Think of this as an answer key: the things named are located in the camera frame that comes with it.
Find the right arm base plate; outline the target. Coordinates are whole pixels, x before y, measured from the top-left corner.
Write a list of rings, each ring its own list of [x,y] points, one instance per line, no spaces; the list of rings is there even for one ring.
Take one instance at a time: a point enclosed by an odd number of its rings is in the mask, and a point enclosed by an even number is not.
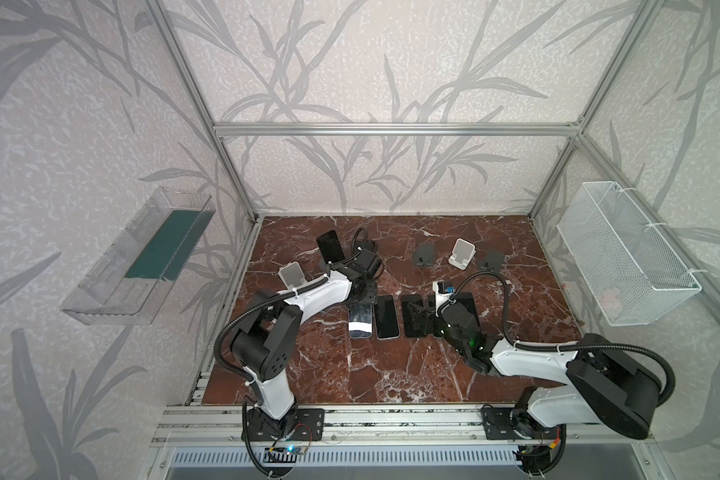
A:
[[[556,427],[546,428],[520,408],[483,405],[480,410],[487,440],[540,441],[558,437]]]

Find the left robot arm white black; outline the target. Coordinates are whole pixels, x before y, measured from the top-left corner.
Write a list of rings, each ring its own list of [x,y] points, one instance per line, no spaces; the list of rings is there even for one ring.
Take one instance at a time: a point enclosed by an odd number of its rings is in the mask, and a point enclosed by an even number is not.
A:
[[[279,292],[256,292],[218,334],[217,364],[252,386],[265,418],[282,421],[295,410],[286,367],[302,323],[334,305],[359,300],[380,266],[376,252],[359,247],[348,259],[328,263],[314,280]]]

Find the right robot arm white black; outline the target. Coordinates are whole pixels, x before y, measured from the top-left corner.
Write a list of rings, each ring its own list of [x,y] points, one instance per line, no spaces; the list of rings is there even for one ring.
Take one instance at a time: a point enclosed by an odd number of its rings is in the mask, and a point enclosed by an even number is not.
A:
[[[597,334],[564,344],[512,343],[481,330],[465,305],[434,295],[433,326],[480,374],[532,377],[556,387],[532,388],[516,405],[533,426],[598,423],[643,440],[662,398],[659,378]]]

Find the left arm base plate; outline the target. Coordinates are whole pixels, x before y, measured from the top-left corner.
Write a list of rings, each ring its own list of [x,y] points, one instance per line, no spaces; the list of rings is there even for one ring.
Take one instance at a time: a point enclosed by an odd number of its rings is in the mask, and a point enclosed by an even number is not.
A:
[[[325,426],[325,410],[319,408],[292,408],[282,419],[275,420],[256,407],[247,410],[244,418],[247,438],[255,442],[319,441]]]

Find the phone pink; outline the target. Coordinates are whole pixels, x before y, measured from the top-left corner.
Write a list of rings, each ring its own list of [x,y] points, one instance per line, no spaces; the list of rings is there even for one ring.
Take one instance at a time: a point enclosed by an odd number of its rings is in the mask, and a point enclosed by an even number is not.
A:
[[[479,318],[474,296],[471,292],[460,292],[456,296],[456,300],[459,304],[463,305],[472,316],[476,319]]]

